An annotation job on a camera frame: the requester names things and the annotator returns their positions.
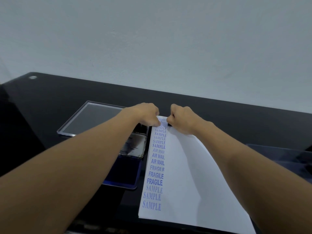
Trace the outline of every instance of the desk surface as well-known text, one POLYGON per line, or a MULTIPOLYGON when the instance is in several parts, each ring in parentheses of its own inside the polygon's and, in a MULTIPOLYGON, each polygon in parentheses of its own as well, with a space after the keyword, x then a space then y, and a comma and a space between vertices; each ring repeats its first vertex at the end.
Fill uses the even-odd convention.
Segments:
MULTIPOLYGON (((41 146, 43 145, 43 149, 65 140, 57 134, 57 129, 87 100, 90 100, 124 107, 141 102, 152 102, 158 106, 161 116, 170 114, 172 103, 190 106, 199 116, 212 121, 220 129, 244 144, 311 150, 312 114, 308 113, 42 73, 28 73, 7 82, 3 87, 9 100, 16 105, 41 142, 41 146)), ((186 228, 186 230, 215 232, 204 228, 139 219, 138 207, 144 175, 145 164, 142 166, 138 188, 134 191, 101 186, 77 216, 70 229, 77 231, 82 226, 81 224, 91 224, 101 226, 102 230, 106 227, 115 227, 133 231, 156 232, 163 228, 173 228, 173 230, 186 228)))

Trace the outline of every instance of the clear plastic tray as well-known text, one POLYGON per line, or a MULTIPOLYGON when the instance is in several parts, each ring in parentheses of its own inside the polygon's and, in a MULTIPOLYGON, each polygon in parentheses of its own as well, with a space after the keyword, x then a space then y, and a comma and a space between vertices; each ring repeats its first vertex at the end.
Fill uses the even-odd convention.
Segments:
MULTIPOLYGON (((65 124, 57 130, 58 134, 75 136, 89 130, 116 116, 124 107, 110 104, 87 101, 85 104, 68 119, 65 124)), ((142 158, 145 151, 147 132, 133 132, 120 151, 120 155, 142 158)))

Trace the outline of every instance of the hand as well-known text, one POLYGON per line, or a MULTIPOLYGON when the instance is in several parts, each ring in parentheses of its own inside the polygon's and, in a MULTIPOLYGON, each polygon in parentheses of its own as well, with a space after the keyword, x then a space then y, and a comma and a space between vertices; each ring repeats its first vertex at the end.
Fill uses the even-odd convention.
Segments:
POLYGON ((131 111, 142 125, 160 126, 160 121, 156 117, 159 115, 159 109, 152 103, 141 103, 124 110, 131 111))
POLYGON ((167 118, 167 122, 183 134, 193 134, 195 127, 201 121, 204 120, 190 107, 181 107, 176 104, 171 105, 171 115, 167 118))

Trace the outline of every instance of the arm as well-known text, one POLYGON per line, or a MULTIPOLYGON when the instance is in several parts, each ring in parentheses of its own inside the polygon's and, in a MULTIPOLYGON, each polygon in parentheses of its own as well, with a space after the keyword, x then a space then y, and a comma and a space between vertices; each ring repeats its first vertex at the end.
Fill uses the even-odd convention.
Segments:
POLYGON ((173 104, 167 122, 205 145, 237 200, 263 233, 312 230, 310 183, 230 137, 189 107, 173 104))
POLYGON ((159 126, 139 104, 30 159, 0 178, 0 233, 64 233, 100 187, 138 123, 159 126))

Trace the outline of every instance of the sheet of paper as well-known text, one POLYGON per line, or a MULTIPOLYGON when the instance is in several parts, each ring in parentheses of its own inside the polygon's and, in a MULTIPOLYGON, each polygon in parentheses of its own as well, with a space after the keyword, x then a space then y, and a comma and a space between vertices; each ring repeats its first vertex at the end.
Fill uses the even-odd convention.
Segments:
POLYGON ((252 222, 205 146, 192 135, 152 128, 138 216, 254 234, 252 222))

